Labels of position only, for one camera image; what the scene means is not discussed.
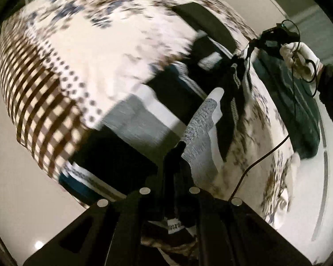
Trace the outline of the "white gloved right hand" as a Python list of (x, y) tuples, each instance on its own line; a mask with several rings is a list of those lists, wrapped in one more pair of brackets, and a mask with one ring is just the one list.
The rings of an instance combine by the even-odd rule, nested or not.
[(322, 63), (315, 53), (303, 42), (285, 44), (280, 48), (280, 55), (297, 79), (312, 82), (322, 69)]

